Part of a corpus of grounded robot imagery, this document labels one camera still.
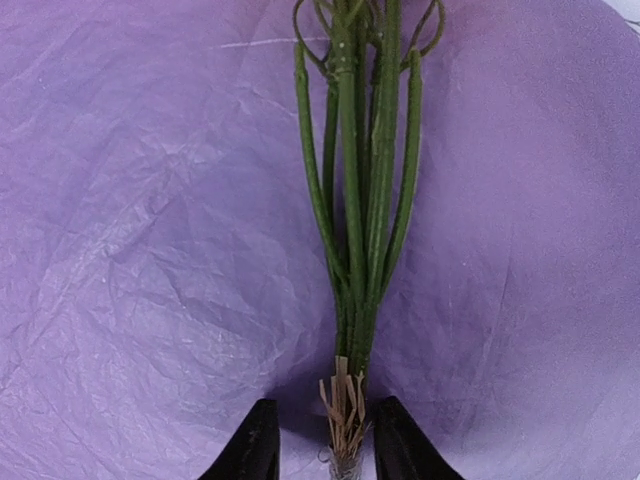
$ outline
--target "black holder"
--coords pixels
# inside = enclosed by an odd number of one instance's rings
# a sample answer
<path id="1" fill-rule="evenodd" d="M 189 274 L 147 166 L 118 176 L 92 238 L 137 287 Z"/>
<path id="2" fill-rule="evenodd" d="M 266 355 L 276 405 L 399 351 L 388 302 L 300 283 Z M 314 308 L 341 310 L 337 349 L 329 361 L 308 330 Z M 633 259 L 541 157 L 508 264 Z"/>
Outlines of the black holder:
<path id="1" fill-rule="evenodd" d="M 275 400 L 251 408 L 216 461 L 199 480 L 278 480 L 280 427 Z"/>
<path id="2" fill-rule="evenodd" d="M 464 480 L 396 397 L 379 404 L 373 435 L 378 480 Z M 261 399 L 199 480 L 278 480 L 279 472 L 277 403 Z"/>

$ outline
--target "brown root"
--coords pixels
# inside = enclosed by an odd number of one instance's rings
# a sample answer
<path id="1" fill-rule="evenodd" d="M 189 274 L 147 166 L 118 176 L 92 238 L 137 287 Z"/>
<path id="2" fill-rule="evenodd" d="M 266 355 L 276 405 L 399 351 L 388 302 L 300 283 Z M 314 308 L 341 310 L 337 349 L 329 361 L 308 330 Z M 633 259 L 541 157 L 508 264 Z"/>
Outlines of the brown root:
<path id="1" fill-rule="evenodd" d="M 349 463 L 356 458 L 366 433 L 364 374 L 348 373 L 348 359 L 336 357 L 336 373 L 331 377 L 331 398 L 320 380 L 320 397 L 327 408 L 331 450 L 336 460 Z"/>

